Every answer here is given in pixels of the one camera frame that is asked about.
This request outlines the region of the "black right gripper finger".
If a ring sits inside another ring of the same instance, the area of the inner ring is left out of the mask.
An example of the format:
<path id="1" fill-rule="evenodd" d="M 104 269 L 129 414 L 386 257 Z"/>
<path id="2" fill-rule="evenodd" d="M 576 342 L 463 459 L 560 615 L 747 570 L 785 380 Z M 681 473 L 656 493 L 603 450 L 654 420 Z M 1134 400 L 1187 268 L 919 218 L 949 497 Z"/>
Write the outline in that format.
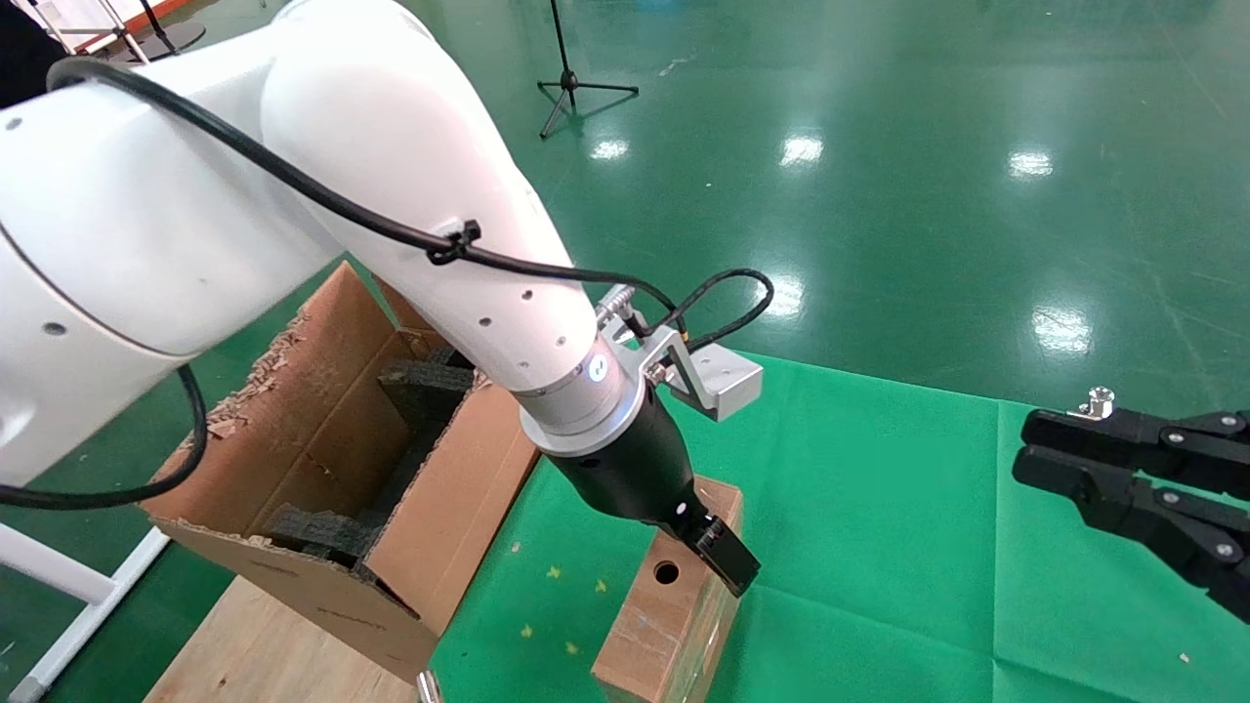
<path id="1" fill-rule="evenodd" d="M 1248 512 L 1129 469 L 1022 447 L 1012 464 L 1022 485 L 1070 500 L 1085 524 L 1138 542 L 1241 622 L 1249 620 Z"/>
<path id="2" fill-rule="evenodd" d="M 1036 409 L 1022 422 L 1020 437 L 1026 447 L 1066 459 L 1134 469 L 1216 494 L 1249 490 L 1246 412 L 1174 420 L 1120 408 L 1094 420 Z"/>

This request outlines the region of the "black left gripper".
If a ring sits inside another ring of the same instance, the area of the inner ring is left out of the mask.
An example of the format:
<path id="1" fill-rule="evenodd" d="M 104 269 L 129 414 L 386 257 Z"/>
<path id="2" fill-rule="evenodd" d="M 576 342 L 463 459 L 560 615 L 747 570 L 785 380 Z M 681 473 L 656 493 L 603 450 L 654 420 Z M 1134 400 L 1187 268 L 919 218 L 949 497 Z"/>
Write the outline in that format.
<path id="1" fill-rule="evenodd" d="M 742 598 L 762 565 L 722 517 L 696 495 L 682 432 L 658 397 L 644 392 L 616 440 L 585 457 L 551 457 L 582 500 L 608 517 L 668 530 Z"/>

